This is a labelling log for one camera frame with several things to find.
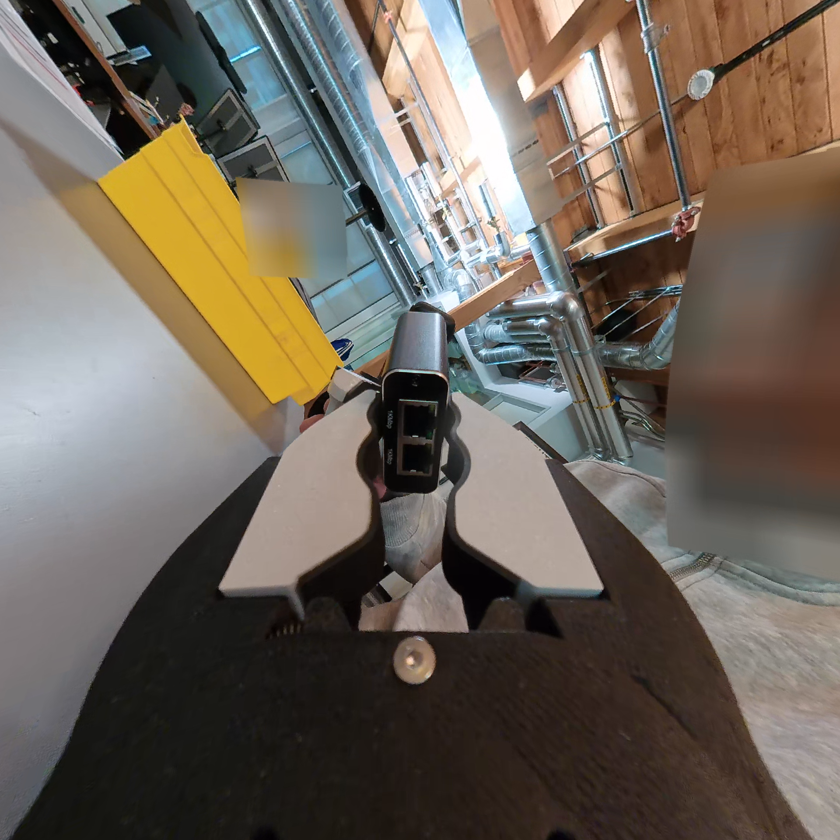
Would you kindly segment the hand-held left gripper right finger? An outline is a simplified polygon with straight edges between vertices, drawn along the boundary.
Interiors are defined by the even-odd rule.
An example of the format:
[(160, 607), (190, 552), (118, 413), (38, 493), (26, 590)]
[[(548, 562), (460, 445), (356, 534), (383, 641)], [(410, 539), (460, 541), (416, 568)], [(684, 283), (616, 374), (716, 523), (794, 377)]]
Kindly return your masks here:
[(443, 568), (467, 623), (497, 599), (529, 613), (541, 601), (599, 598), (602, 578), (538, 447), (461, 394), (447, 441)]

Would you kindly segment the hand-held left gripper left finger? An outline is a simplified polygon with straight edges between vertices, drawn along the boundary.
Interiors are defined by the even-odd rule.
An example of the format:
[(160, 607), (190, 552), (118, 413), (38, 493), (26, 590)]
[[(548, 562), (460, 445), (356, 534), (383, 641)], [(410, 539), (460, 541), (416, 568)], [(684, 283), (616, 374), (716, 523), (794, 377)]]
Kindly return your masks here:
[(319, 597), (351, 624), (381, 578), (384, 533), (377, 471), (377, 394), (362, 392), (316, 421), (285, 451), (218, 590), (281, 596), (303, 619)]

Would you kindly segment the black ethernet adapter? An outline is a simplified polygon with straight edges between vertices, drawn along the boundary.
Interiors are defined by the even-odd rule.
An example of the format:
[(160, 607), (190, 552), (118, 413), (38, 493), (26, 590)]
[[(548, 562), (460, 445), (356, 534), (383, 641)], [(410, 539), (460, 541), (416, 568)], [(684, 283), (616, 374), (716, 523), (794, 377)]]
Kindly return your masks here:
[(450, 429), (447, 313), (426, 304), (397, 320), (381, 378), (382, 477), (393, 494), (438, 487)]

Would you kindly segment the yellow plastic bin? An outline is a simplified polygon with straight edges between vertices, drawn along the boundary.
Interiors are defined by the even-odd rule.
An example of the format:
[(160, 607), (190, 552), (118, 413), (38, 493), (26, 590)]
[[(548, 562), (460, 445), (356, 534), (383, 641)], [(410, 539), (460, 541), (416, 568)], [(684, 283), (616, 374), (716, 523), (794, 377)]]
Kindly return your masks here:
[(238, 199), (186, 122), (98, 184), (270, 403), (328, 386), (340, 357), (290, 279), (250, 273)]

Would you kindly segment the person's right forearm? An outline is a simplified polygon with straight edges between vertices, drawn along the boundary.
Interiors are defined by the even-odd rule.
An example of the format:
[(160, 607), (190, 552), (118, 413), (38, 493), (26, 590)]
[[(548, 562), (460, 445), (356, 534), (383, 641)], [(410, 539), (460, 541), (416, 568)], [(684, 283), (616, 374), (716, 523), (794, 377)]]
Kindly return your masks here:
[(440, 492), (394, 497), (381, 504), (385, 562), (410, 584), (441, 562), (446, 510), (447, 498)]

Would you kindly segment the grey desk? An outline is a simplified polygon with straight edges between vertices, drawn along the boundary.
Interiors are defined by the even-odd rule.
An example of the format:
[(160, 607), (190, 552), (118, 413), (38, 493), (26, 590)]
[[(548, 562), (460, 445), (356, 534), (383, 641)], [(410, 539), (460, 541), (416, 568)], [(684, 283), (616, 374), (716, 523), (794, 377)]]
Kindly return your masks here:
[(2, 838), (127, 615), (298, 433), (104, 194), (119, 157), (2, 39)]

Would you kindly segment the silver insulated pipes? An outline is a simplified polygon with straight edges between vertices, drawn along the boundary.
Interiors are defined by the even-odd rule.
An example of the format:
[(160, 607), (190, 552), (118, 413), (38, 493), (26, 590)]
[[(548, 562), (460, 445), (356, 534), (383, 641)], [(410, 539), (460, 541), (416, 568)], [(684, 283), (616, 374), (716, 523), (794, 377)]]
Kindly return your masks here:
[(528, 322), (531, 330), (549, 340), (569, 393), (571, 376), (583, 391), (581, 424), (593, 426), (588, 433), (594, 450), (619, 463), (628, 462), (633, 450), (619, 418), (606, 369), (658, 371), (671, 362), (679, 304), (675, 303), (654, 337), (643, 344), (596, 342), (578, 298), (569, 291), (503, 302), (489, 318)]

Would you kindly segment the black round fixture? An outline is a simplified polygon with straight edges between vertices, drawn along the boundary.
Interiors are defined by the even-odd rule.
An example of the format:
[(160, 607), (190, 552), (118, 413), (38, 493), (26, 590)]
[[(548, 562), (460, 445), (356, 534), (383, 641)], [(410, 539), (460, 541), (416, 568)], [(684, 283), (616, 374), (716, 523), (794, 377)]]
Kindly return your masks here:
[(365, 221), (379, 233), (384, 233), (386, 228), (385, 216), (376, 194), (370, 187), (362, 182), (357, 182), (344, 191), (353, 207), (353, 214), (344, 220), (346, 227), (359, 221)]

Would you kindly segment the black framed case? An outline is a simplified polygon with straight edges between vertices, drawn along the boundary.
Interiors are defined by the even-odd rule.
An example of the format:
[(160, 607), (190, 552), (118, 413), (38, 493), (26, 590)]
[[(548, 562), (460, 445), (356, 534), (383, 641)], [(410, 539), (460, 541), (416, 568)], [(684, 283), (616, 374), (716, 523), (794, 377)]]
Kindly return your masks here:
[(265, 136), (216, 158), (217, 166), (226, 181), (234, 187), (237, 179), (289, 182), (272, 142)]
[(227, 144), (233, 149), (256, 137), (259, 124), (238, 90), (230, 87), (197, 124), (196, 135), (209, 145)]

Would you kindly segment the long wooden table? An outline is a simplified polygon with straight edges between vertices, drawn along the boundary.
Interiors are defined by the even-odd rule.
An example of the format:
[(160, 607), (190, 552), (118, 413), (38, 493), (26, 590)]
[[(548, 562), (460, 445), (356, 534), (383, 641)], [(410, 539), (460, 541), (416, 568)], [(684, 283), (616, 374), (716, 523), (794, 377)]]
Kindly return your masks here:
[(132, 120), (139, 126), (140, 130), (143, 131), (146, 137), (150, 140), (157, 139), (161, 135), (161, 132), (149, 124), (147, 119), (144, 117), (143, 111), (138, 107), (138, 102), (133, 98), (132, 92), (125, 87), (115, 69), (110, 65), (107, 57), (102, 54), (98, 44), (89, 35), (88, 31), (79, 21), (72, 8), (63, 1), (53, 1), (52, 3), (63, 15), (68, 24), (73, 28), (74, 32), (85, 45), (86, 49), (91, 53), (93, 59), (96, 60), (100, 68), (107, 74), (112, 88), (117, 92), (117, 96), (119, 97), (122, 105), (122, 110), (130, 115)]

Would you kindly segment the printed paper sheet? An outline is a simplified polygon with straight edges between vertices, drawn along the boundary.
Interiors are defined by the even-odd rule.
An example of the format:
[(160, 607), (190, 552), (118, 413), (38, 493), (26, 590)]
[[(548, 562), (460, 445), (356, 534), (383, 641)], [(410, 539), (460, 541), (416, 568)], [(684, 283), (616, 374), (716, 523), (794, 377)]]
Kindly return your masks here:
[(123, 160), (123, 153), (111, 135), (48, 56), (14, 5), (8, 1), (1, 2), (1, 53), (2, 67), (15, 64), (26, 71), (96, 134), (118, 156), (119, 161)]

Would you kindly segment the wooden post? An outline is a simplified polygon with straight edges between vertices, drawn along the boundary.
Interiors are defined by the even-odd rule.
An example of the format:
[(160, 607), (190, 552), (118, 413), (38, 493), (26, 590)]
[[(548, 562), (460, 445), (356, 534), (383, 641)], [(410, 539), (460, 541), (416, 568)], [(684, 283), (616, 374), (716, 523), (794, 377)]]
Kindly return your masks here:
[(460, 302), (450, 311), (449, 314), (455, 322), (455, 331), (464, 329), (480, 317), (487, 315), (496, 306), (515, 298), (534, 282), (540, 280), (539, 268), (533, 260), (508, 272), (477, 294)]

